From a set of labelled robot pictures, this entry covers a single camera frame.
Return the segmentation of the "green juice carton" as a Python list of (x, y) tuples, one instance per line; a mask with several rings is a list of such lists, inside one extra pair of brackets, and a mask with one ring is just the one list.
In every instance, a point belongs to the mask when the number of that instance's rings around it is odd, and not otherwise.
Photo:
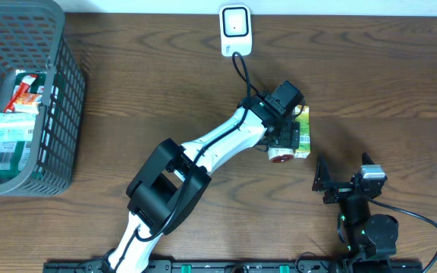
[(294, 114), (296, 115), (295, 121), (300, 125), (299, 128), (299, 145), (295, 149), (295, 158), (307, 158), (311, 152), (310, 141), (310, 109), (308, 105), (298, 105)]

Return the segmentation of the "green lid spice jar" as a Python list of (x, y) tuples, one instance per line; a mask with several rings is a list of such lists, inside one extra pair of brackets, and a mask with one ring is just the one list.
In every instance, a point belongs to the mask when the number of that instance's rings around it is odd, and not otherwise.
[(269, 148), (267, 156), (272, 163), (284, 163), (294, 158), (294, 150), (289, 148)]

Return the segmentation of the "orange tissue packet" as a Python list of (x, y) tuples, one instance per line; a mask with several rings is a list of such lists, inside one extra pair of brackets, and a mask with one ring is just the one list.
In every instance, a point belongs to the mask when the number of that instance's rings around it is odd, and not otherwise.
[(41, 94), (23, 93), (13, 103), (13, 112), (39, 114), (39, 105), (42, 101)]

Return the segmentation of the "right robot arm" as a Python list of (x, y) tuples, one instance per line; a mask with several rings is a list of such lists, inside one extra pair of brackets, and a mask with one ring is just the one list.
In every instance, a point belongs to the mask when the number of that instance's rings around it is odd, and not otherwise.
[(334, 182), (326, 161), (318, 157), (312, 190), (323, 192), (325, 204), (338, 204), (337, 232), (349, 253), (331, 262), (330, 272), (393, 272), (399, 223), (386, 214), (372, 214), (369, 201), (382, 194), (387, 176), (381, 165), (362, 154), (362, 165), (348, 182)]

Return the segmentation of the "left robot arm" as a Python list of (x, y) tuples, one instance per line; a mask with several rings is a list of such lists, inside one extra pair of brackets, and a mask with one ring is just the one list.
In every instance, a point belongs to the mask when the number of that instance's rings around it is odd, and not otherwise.
[(245, 98), (225, 123), (178, 145), (161, 142), (130, 182), (128, 224), (121, 242), (102, 262), (104, 272), (143, 272), (159, 239), (194, 210), (212, 173), (239, 152), (264, 146), (269, 161), (294, 158), (299, 147), (297, 115), (302, 95), (262, 94)]

